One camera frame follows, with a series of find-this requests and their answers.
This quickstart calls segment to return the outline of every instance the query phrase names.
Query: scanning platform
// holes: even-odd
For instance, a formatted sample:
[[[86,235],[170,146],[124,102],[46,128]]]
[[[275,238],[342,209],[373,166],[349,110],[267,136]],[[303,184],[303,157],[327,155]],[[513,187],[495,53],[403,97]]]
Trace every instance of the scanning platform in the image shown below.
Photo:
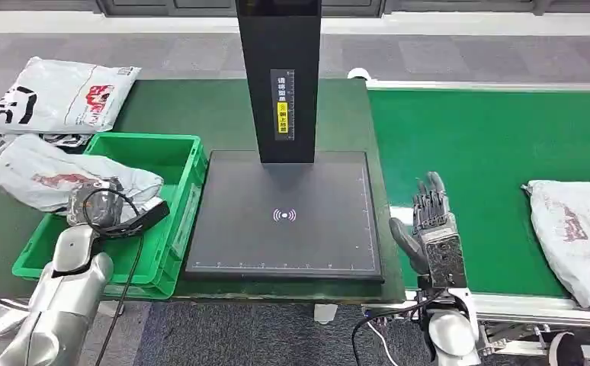
[[[213,151],[185,272],[382,281],[366,155],[261,164],[254,151]]]

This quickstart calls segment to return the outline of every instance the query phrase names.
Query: white cable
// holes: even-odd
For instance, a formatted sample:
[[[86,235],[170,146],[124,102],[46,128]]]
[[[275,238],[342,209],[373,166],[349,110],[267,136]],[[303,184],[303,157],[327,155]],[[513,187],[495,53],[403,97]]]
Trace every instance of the white cable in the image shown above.
[[[374,333],[376,333],[377,336],[380,337],[380,340],[383,341],[383,347],[385,347],[385,353],[387,353],[387,358],[390,360],[390,362],[394,365],[394,366],[398,366],[398,364],[394,361],[394,359],[392,358],[392,355],[390,355],[390,350],[387,348],[387,341],[385,340],[385,337],[383,337],[382,334],[380,334],[380,332],[378,332],[376,330],[376,328],[374,328],[374,326],[371,325],[371,322],[367,322],[367,325],[371,328],[371,330],[374,331]]]

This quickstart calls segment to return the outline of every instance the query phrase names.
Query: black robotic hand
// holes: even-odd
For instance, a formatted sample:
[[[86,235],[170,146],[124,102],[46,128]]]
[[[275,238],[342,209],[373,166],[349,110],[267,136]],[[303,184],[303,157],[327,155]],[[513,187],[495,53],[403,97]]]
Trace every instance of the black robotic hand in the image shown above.
[[[412,268],[420,275],[429,275],[432,287],[466,287],[457,222],[450,211],[445,186],[437,172],[428,172],[427,179],[429,187],[419,180],[418,194],[412,198],[412,235],[400,220],[392,217],[392,236],[409,257]]]

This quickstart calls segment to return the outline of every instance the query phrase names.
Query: wireless charging icon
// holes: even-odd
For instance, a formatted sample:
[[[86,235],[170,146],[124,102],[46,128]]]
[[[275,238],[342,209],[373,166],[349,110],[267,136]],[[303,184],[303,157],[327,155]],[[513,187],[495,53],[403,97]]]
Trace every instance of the wireless charging icon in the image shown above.
[[[288,212],[284,212],[278,208],[273,211],[273,220],[274,222],[278,223],[282,220],[289,220],[290,222],[295,221],[297,218],[297,212],[292,208]]]

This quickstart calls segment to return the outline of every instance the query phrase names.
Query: metal robot arm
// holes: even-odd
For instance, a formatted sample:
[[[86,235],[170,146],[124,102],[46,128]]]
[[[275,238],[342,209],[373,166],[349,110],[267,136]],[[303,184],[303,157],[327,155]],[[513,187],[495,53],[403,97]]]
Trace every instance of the metal robot arm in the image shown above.
[[[167,204],[154,200],[154,214],[120,222],[122,202],[101,189],[121,190],[117,180],[84,183],[72,193],[67,221],[70,228],[57,239],[53,260],[43,269],[28,307],[30,315],[10,345],[0,355],[0,366],[73,366],[78,364],[86,333],[91,328],[104,288],[113,274],[113,261],[99,252],[102,233],[123,235],[123,227],[135,223],[130,232],[141,233],[168,213]],[[90,203],[84,210],[85,200]],[[84,217],[91,217],[91,225]],[[141,220],[141,217],[152,219]]]
[[[480,364],[476,309],[467,287],[457,223],[445,187],[436,172],[428,173],[429,187],[419,181],[414,196],[412,235],[402,222],[390,219],[390,230],[419,274],[418,300],[438,297],[419,312],[425,340],[440,366]]]

